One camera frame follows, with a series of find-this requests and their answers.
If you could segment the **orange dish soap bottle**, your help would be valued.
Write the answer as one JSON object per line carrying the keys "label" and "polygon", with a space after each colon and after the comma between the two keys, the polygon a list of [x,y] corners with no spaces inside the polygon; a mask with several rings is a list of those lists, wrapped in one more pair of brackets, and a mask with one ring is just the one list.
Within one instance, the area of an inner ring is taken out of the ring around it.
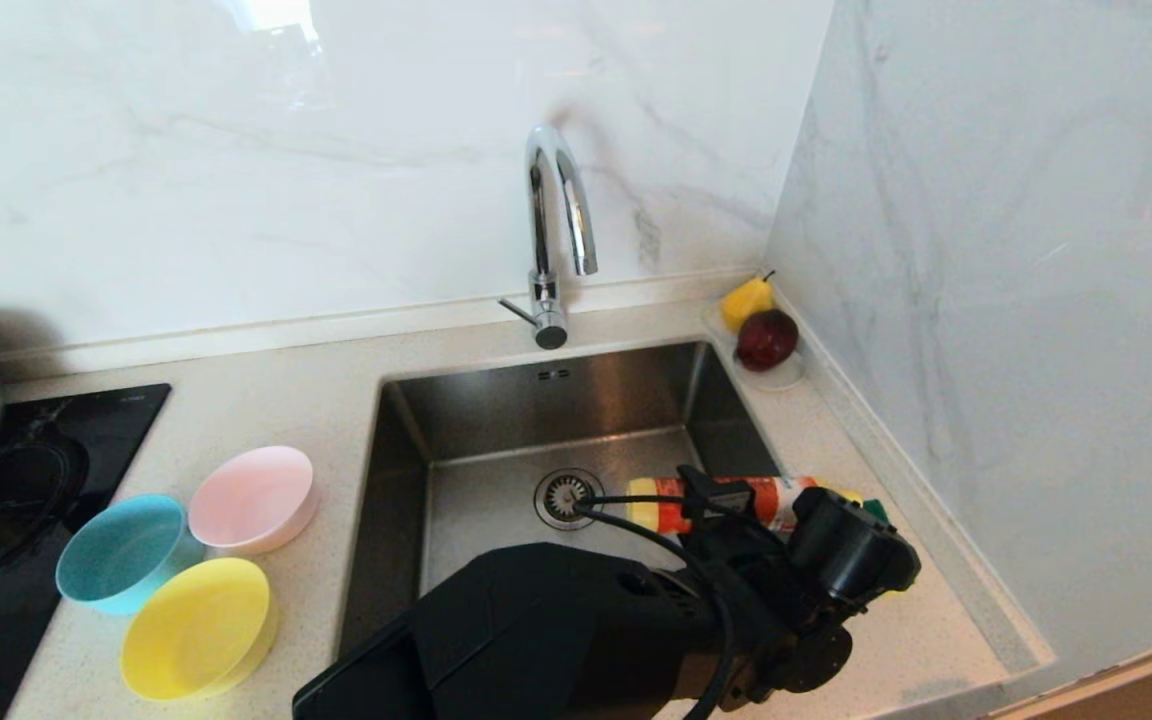
{"label": "orange dish soap bottle", "polygon": [[[718,483],[744,482],[751,488],[751,510],[763,526],[786,537],[797,524],[794,502],[804,488],[817,487],[813,477],[717,477]],[[627,483],[628,497],[685,497],[685,482],[680,477],[641,477]],[[635,524],[673,536],[685,536],[692,523],[680,503],[636,502],[626,505],[627,520]]]}

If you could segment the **chrome gooseneck faucet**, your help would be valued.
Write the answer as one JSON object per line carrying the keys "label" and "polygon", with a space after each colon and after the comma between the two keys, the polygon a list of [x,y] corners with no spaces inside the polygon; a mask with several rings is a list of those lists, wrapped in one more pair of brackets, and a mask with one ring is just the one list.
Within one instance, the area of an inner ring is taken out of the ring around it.
{"label": "chrome gooseneck faucet", "polygon": [[594,275],[599,270],[593,217],[579,168],[573,160],[573,150],[556,127],[540,124],[526,132],[524,165],[532,259],[526,275],[530,309],[522,309],[509,300],[497,302],[530,325],[532,341],[541,350],[558,350],[566,344],[568,331],[559,286],[561,274],[550,260],[550,195],[558,191],[561,209],[564,210],[576,275]]}

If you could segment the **green and yellow sponge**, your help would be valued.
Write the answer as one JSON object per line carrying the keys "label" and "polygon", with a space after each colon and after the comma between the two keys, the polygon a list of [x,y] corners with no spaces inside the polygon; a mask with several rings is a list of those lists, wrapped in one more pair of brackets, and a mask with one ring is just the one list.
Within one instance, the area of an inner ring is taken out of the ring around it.
{"label": "green and yellow sponge", "polygon": [[905,592],[914,588],[915,579],[922,573],[922,559],[914,548],[914,544],[890,523],[884,505],[878,498],[867,498],[861,503],[865,511],[869,511],[884,529],[893,537],[890,543],[890,556],[884,561],[882,584],[888,592]]}

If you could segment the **metal sink drain strainer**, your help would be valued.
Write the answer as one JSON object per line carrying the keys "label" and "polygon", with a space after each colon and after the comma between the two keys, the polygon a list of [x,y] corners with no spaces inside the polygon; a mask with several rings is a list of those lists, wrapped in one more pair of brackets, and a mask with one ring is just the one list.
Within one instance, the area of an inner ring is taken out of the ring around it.
{"label": "metal sink drain strainer", "polygon": [[562,532],[573,532],[593,524],[576,511],[584,498],[602,497],[602,482],[581,468],[561,468],[545,475],[532,493],[535,514],[541,523]]}

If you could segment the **stainless steel sink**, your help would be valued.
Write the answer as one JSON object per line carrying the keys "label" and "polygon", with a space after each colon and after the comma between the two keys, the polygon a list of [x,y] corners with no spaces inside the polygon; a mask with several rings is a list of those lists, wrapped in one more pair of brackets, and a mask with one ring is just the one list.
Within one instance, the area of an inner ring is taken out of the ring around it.
{"label": "stainless steel sink", "polygon": [[681,464],[713,477],[791,473],[705,341],[381,382],[335,657],[513,544],[679,568],[626,530],[545,510],[554,492],[623,495],[628,482]]}

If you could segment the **small white dish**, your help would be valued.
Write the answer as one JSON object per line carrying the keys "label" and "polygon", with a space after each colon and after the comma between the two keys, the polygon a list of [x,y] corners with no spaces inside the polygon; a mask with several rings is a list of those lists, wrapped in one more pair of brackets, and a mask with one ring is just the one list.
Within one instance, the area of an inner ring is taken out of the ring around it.
{"label": "small white dish", "polygon": [[736,357],[737,336],[728,331],[723,324],[721,302],[713,301],[704,306],[700,319],[710,338],[717,342],[719,355],[723,356],[723,359],[732,361],[733,374],[741,382],[761,392],[774,393],[790,389],[806,378],[806,359],[799,348],[791,353],[788,359],[767,372],[751,372],[742,365]]}

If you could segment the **red apple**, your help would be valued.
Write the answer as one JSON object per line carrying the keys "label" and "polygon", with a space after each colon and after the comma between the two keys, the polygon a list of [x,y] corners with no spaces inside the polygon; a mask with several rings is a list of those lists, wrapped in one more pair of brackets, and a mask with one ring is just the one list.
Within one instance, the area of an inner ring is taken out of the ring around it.
{"label": "red apple", "polygon": [[768,372],[785,363],[799,342],[799,327],[785,311],[773,309],[750,314],[738,332],[733,353],[750,372]]}

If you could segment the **yellow pear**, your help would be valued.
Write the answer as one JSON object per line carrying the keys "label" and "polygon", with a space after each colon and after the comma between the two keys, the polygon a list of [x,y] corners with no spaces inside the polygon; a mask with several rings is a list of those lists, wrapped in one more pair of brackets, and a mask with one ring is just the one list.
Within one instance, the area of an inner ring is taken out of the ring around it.
{"label": "yellow pear", "polygon": [[723,300],[719,301],[719,318],[723,323],[723,328],[732,334],[737,334],[750,316],[776,309],[774,288],[771,283],[773,274],[774,270],[755,275],[735,290],[728,291]]}

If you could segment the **pink plastic bowl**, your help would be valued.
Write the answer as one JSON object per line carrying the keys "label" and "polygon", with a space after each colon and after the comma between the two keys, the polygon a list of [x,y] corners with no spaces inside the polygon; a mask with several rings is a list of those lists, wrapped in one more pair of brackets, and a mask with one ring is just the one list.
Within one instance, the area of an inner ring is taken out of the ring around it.
{"label": "pink plastic bowl", "polygon": [[321,503],[314,462],[291,446],[266,446],[223,462],[187,505],[198,541],[230,556],[256,556],[302,535]]}

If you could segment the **yellow plastic bowl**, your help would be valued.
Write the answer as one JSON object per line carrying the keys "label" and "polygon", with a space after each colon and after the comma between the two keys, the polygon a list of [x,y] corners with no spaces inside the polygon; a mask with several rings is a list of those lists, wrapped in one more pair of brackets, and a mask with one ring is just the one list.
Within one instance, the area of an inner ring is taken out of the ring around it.
{"label": "yellow plastic bowl", "polygon": [[232,691],[274,646],[280,611],[268,575],[247,559],[194,566],[147,598],[120,655],[142,700],[200,700]]}

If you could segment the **blue plastic bowl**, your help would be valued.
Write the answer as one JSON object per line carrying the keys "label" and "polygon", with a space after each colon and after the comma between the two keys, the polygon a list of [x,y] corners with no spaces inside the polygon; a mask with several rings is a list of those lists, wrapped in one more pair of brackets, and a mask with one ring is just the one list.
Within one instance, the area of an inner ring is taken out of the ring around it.
{"label": "blue plastic bowl", "polygon": [[132,616],[175,575],[204,561],[185,507],[173,497],[127,498],[70,538],[55,571],[65,600],[113,616]]}

